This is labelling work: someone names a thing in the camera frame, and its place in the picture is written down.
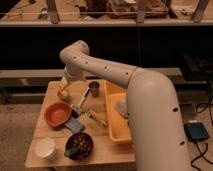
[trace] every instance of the green object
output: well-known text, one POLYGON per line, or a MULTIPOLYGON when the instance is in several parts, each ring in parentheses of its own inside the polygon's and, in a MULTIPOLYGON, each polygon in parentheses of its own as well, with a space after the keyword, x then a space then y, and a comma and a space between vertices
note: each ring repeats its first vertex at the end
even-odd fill
POLYGON ((79 148, 78 147, 72 147, 70 149, 67 149, 65 152, 64 152, 64 155, 66 157, 71 157, 71 156, 75 156, 77 153, 79 152, 79 148))
POLYGON ((69 103, 71 101, 71 96, 61 97, 61 100, 69 103))

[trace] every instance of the small object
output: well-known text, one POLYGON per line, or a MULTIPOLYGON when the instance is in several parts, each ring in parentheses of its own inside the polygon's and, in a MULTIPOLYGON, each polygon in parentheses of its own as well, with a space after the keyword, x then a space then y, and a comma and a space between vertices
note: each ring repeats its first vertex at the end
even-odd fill
POLYGON ((124 0, 127 4, 136 4, 136 0, 124 0))
POLYGON ((35 4, 36 1, 35 0, 28 0, 30 4, 35 4))
POLYGON ((115 110, 125 119, 128 119, 128 113, 126 103, 123 101, 117 101, 115 104, 115 110))
POLYGON ((38 15, 39 20, 47 20, 48 19, 48 13, 47 8, 42 8, 40 11, 40 14, 38 15))
POLYGON ((106 12, 106 0, 86 0, 87 15, 99 18, 106 12))
POLYGON ((74 110, 78 115, 80 115, 82 113, 82 109, 79 108, 78 106, 71 104, 71 108, 72 110, 74 110))
POLYGON ((51 127, 58 127, 71 116, 71 107, 67 103, 53 103, 44 112, 44 118, 51 127))
POLYGON ((85 112, 85 115, 94 119, 101 127, 107 127, 107 121, 93 110, 85 112))
POLYGON ((35 147, 35 153, 39 158, 53 160, 56 155, 56 145, 52 138, 40 140, 35 147))
POLYGON ((89 89, 89 87, 87 87, 86 90, 84 91, 83 95, 81 96, 80 102, 78 103, 78 107, 79 107, 79 108, 82 107, 84 101, 86 100, 86 97, 87 97, 88 94, 89 94, 89 91, 90 91, 90 89, 89 89))
POLYGON ((86 133, 73 134, 66 143, 64 155, 72 160, 86 159, 93 149, 92 138, 86 133))
POLYGON ((71 96, 67 89, 59 89, 57 92, 57 95, 62 101, 66 102, 66 103, 70 103, 71 96))
POLYGON ((85 6, 75 5, 75 7, 77 7, 79 9, 81 17, 87 15, 87 9, 85 6))
POLYGON ((72 113, 71 113, 71 115, 72 115, 72 117, 74 117, 74 118, 78 118, 78 117, 79 117, 78 112, 77 112, 77 111, 75 111, 75 110, 73 110, 73 109, 72 109, 72 113))
POLYGON ((93 97, 98 97, 100 84, 97 81, 92 81, 89 83, 89 90, 93 97))
POLYGON ((209 134, 202 122, 184 124, 184 130, 189 141, 202 141, 209 138, 209 134))
POLYGON ((68 129, 72 131, 73 134, 77 134, 84 129, 84 125, 82 125, 77 119, 71 116, 71 118, 64 124, 68 129))

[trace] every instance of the small table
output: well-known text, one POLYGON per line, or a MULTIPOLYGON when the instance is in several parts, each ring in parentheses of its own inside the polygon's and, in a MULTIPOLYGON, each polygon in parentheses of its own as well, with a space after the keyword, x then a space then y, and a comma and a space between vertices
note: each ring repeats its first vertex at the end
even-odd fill
MULTIPOLYGON (((105 94, 103 80, 97 80, 100 83, 99 97, 88 95, 83 104, 83 109, 92 109, 106 115, 105 94)), ((77 81, 69 86, 71 94, 71 102, 75 105, 80 101, 81 95, 87 88, 90 81, 77 81)), ((27 168, 35 167, 62 167, 62 166, 78 166, 78 165, 94 165, 94 164, 115 164, 115 163, 134 163, 134 153, 132 144, 115 144, 108 136, 108 128, 100 127, 94 120, 89 119, 85 115, 79 116, 78 120, 85 125, 84 132, 91 135, 94 141, 94 149, 88 159, 83 161, 72 161, 64 157, 65 144, 72 132, 67 128, 54 130, 49 127, 44 120, 44 111, 52 103, 59 102, 57 96, 59 81, 50 82, 44 98, 44 102, 40 111, 32 142, 28 151, 25 166, 27 168), (53 161, 40 159, 35 154, 35 146, 37 142, 43 138, 50 137, 56 142, 57 155, 53 161)))

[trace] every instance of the bowl of food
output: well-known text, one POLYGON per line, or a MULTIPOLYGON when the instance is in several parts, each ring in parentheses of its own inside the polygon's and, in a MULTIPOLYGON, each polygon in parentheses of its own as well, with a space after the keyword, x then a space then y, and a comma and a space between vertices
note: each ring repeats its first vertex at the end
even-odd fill
POLYGON ((73 134, 66 143, 64 156, 72 160, 86 159, 93 149, 93 140, 84 132, 73 134))
POLYGON ((64 124, 71 117, 71 107, 64 102, 53 103, 44 112, 44 119, 51 127, 64 124))

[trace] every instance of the black bowl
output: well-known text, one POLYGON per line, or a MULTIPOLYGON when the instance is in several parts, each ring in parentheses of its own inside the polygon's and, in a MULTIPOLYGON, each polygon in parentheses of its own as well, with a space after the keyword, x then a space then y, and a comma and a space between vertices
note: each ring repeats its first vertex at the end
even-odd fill
POLYGON ((64 155, 72 160, 86 159, 93 149, 92 138, 80 132, 73 134, 66 143, 64 155))

